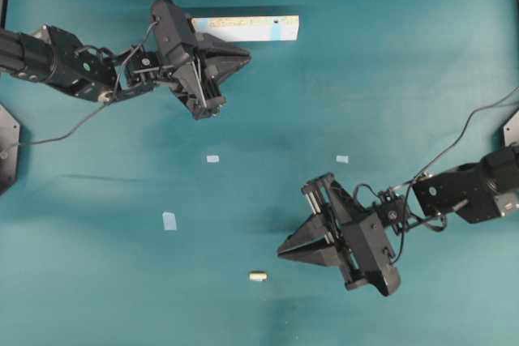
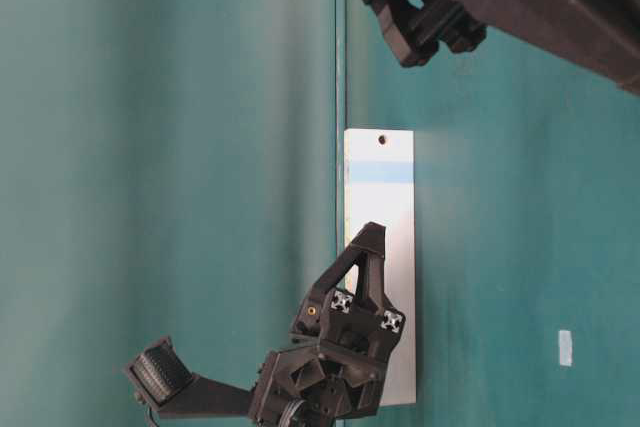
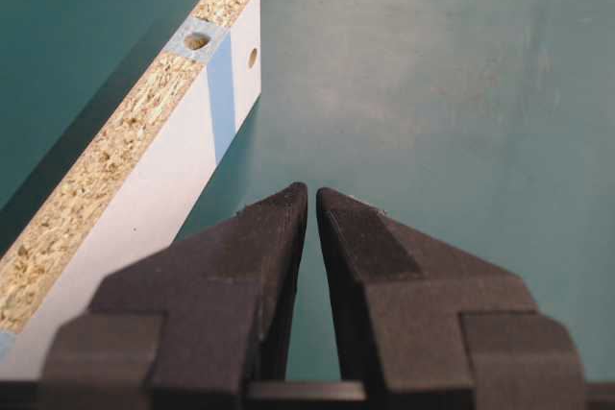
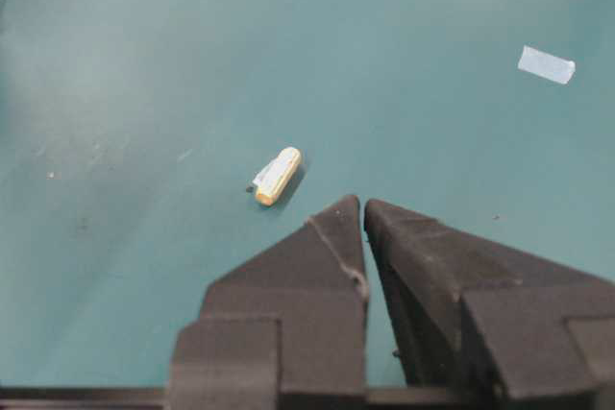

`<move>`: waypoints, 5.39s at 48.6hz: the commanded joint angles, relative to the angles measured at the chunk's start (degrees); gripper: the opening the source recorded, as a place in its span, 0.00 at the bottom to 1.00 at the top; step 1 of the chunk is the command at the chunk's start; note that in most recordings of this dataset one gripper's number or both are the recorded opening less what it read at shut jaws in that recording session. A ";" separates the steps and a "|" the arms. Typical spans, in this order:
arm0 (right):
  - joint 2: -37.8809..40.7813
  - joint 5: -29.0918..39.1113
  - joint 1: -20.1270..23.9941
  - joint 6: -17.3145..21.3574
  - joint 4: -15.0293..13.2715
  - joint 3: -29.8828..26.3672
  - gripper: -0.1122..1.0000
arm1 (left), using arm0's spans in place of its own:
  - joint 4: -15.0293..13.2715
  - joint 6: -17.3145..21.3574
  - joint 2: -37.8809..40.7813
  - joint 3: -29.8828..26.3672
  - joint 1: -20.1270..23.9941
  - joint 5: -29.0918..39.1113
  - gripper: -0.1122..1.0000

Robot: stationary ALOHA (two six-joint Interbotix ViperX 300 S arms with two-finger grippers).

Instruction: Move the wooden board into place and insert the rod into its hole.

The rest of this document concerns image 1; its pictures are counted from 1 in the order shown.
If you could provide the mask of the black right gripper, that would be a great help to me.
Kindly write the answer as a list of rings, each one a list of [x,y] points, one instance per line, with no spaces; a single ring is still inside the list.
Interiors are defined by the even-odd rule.
[[[311,215],[277,250],[289,261],[340,270],[345,288],[389,289],[389,203],[381,195],[363,206],[332,173],[308,181],[302,194]]]

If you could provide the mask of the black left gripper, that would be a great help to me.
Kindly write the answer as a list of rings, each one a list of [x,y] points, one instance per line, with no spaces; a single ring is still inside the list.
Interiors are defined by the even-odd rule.
[[[158,52],[157,82],[168,86],[196,120],[216,116],[225,97],[220,85],[250,62],[250,52],[212,34],[197,32],[193,58],[179,68]]]

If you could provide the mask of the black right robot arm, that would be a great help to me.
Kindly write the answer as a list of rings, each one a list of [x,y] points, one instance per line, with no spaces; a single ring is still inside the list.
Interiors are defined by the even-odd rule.
[[[418,226],[441,232],[449,213],[477,224],[517,210],[518,148],[504,147],[476,163],[423,175],[411,188],[422,216],[414,214],[394,190],[379,192],[377,200],[364,207],[332,173],[308,181],[301,191],[311,215],[278,247],[278,257],[337,267],[346,289],[371,284],[389,296],[400,286],[401,277],[385,230],[391,228],[399,236]]]

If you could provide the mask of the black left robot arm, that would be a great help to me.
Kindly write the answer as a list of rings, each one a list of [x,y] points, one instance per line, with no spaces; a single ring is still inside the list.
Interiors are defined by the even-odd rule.
[[[114,55],[84,45],[55,26],[34,34],[1,31],[1,71],[43,83],[81,100],[119,103],[165,85],[196,120],[216,116],[226,99],[220,86],[251,60],[250,53],[207,33],[195,34],[194,52],[174,63],[161,51],[133,45]]]

